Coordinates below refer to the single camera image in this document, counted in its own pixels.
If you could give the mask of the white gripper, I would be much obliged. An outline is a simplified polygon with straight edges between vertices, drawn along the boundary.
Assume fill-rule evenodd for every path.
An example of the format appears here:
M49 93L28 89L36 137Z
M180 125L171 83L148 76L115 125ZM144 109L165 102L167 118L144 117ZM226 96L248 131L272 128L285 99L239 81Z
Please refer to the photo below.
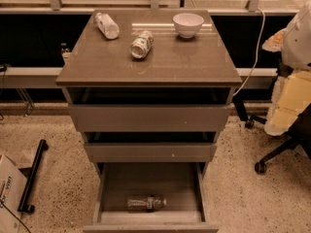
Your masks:
M311 104L311 1L307 1L286 28L269 37L264 50L281 51L282 61L293 69L286 78L278 77L264 130L272 136L287 132Z

